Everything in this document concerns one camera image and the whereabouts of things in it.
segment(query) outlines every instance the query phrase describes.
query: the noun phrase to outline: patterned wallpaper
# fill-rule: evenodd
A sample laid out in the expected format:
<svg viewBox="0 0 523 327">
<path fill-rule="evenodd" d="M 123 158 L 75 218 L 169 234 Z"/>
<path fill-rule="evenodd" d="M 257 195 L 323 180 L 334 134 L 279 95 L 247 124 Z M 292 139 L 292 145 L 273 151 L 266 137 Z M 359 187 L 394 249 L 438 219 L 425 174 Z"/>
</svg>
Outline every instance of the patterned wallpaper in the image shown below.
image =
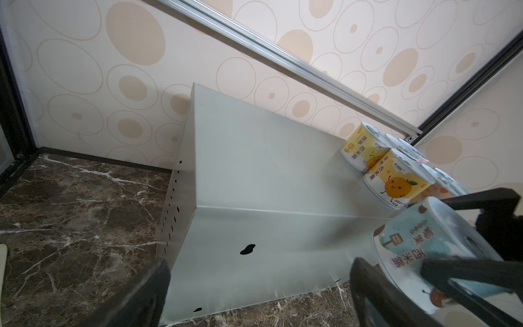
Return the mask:
<svg viewBox="0 0 523 327">
<path fill-rule="evenodd" d="M 521 29 L 522 1 L 206 0 L 415 125 Z M 40 146 L 170 168 L 193 83 L 339 137 L 390 128 L 140 1 L 1 0 Z"/>
<path fill-rule="evenodd" d="M 521 55 L 452 113 L 417 148 L 471 192 L 512 188 L 523 196 Z M 523 204 L 516 210 L 523 215 Z"/>
</svg>

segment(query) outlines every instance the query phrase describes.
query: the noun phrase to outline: ventilation hole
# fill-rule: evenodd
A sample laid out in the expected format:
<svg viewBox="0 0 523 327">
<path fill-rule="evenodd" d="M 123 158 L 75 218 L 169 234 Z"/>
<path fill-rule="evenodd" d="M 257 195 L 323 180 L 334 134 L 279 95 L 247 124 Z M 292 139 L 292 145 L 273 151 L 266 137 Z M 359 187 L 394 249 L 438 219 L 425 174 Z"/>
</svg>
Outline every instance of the ventilation hole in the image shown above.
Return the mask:
<svg viewBox="0 0 523 327">
<path fill-rule="evenodd" d="M 245 249 L 243 249 L 243 250 L 240 252 L 240 254 L 245 255 L 245 254 L 249 254 L 249 253 L 251 253 L 251 252 L 253 251 L 253 249 L 254 249 L 255 246 L 256 246 L 255 244 L 249 244 Z"/>
</svg>

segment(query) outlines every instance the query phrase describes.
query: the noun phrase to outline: marble floor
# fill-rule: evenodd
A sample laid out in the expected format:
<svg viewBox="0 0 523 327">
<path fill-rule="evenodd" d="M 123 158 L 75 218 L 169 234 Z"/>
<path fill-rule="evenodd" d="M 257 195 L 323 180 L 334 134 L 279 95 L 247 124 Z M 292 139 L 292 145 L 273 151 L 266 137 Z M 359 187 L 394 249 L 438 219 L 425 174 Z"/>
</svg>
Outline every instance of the marble floor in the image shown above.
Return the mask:
<svg viewBox="0 0 523 327">
<path fill-rule="evenodd" d="M 70 326 L 155 256 L 170 176 L 43 154 L 0 198 L 5 327 Z M 178 324 L 358 326 L 348 284 Z"/>
</svg>

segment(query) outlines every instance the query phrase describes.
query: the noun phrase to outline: metal box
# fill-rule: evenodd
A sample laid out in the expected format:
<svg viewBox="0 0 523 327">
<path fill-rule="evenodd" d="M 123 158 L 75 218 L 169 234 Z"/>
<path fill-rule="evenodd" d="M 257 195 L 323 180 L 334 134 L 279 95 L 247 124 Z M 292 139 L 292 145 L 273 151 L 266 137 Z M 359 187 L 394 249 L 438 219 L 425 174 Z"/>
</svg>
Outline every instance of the metal box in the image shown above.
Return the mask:
<svg viewBox="0 0 523 327">
<path fill-rule="evenodd" d="M 195 84 L 160 223 L 162 324 L 336 286 L 398 213 L 343 140 Z M 251 253 L 246 247 L 255 245 Z"/>
</svg>

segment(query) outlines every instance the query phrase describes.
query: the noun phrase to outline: food can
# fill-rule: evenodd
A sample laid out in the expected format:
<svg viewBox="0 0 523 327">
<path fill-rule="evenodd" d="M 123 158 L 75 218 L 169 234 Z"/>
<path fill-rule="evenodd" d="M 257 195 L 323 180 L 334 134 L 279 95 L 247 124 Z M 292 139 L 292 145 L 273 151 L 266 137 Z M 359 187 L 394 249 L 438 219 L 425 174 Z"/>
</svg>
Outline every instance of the food can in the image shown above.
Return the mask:
<svg viewBox="0 0 523 327">
<path fill-rule="evenodd" d="M 339 150 L 349 164 L 366 173 L 391 147 L 382 132 L 362 122 Z"/>
<path fill-rule="evenodd" d="M 429 196 L 443 200 L 466 195 L 469 193 L 466 189 L 463 188 L 463 186 L 456 182 L 454 178 L 448 176 L 447 174 L 445 175 L 447 175 L 450 179 L 425 164 L 423 164 L 422 167 L 436 180 L 436 182 L 427 187 L 423 192 L 412 199 L 411 202 L 420 202 Z"/>
<path fill-rule="evenodd" d="M 452 300 L 420 276 L 423 259 L 503 261 L 473 227 L 435 197 L 412 205 L 377 228 L 373 244 L 387 279 L 429 314 L 452 304 Z M 489 284 L 457 281 L 481 297 L 506 291 Z"/>
<path fill-rule="evenodd" d="M 428 162 L 428 159 L 418 151 L 415 147 L 410 145 L 407 141 L 402 139 L 397 139 L 390 134 L 385 135 L 390 143 L 394 145 L 396 150 L 400 150 L 410 159 L 414 160 L 418 165 L 422 165 Z"/>
<path fill-rule="evenodd" d="M 426 170 L 396 149 L 390 149 L 363 180 L 380 200 L 394 209 L 400 209 L 436 182 Z"/>
</svg>

